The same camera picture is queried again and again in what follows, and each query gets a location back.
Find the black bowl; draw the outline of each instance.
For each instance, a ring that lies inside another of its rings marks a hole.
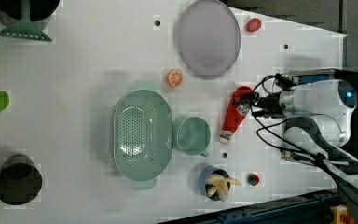
[[[60,0],[29,0],[31,1],[31,21],[42,21],[57,9]],[[8,16],[21,18],[21,0],[0,0],[0,9]]]

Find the green bowl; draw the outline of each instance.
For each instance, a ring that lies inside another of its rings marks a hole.
[[[204,119],[178,119],[173,127],[173,142],[177,149],[190,156],[208,156],[206,149],[211,141],[211,130]]]

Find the green colander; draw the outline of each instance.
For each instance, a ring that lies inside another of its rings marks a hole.
[[[155,91],[137,90],[118,103],[113,158],[135,190],[152,189],[172,155],[172,115]]]

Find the black pot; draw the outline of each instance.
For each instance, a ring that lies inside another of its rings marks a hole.
[[[42,175],[30,158],[10,157],[0,172],[0,200],[21,205],[33,200],[42,189]]]
[[[60,4],[60,0],[31,1],[31,21],[42,21],[51,16]],[[21,0],[0,0],[0,9],[8,16],[21,18]]]

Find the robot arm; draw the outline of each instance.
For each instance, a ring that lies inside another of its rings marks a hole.
[[[351,136],[351,115],[357,106],[355,89],[342,80],[326,80],[295,86],[277,74],[281,92],[260,97],[256,92],[242,96],[237,104],[248,103],[261,110],[256,117],[291,118],[284,139],[301,147],[294,156],[320,167],[341,184],[358,191],[358,160],[342,150]]]

